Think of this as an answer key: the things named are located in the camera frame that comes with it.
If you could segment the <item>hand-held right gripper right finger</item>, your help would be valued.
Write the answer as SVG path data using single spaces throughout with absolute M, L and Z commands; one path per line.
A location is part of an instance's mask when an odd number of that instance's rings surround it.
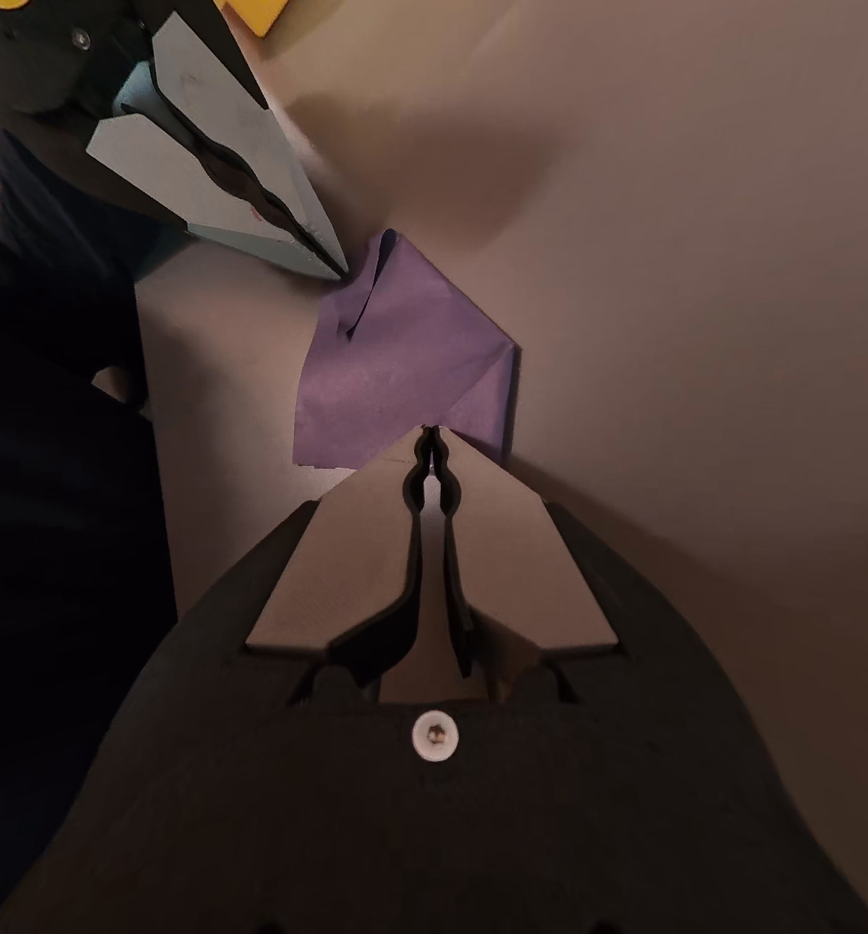
M 451 642 L 504 701 L 526 670 L 608 652 L 618 637 L 544 499 L 459 434 L 432 431 Z

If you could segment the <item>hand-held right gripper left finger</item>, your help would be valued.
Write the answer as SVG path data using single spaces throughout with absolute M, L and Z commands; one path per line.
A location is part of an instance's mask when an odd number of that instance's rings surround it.
M 246 638 L 367 686 L 416 641 L 431 430 L 417 427 L 319 501 Z

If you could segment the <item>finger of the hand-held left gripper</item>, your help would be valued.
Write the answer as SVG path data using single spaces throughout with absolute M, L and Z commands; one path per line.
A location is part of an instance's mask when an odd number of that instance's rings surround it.
M 113 117 L 142 114 L 194 155 L 224 191 L 297 234 L 348 274 L 343 249 L 274 112 L 262 109 L 177 13 L 151 37 L 113 100 Z
M 194 236 L 325 281 L 343 274 L 297 234 L 218 187 L 201 162 L 142 114 L 100 121 L 88 155 L 183 220 Z

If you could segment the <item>purple paper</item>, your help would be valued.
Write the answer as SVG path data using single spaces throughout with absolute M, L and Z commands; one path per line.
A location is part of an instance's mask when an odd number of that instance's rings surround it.
M 357 470 L 419 426 L 505 459 L 520 351 L 401 233 L 321 301 L 297 392 L 292 461 Z

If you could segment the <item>yellow paper sheet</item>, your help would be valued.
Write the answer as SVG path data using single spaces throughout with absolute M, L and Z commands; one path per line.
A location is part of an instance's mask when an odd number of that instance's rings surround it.
M 229 7 L 257 38 L 264 38 L 288 1 L 215 1 L 215 4 L 221 11 Z

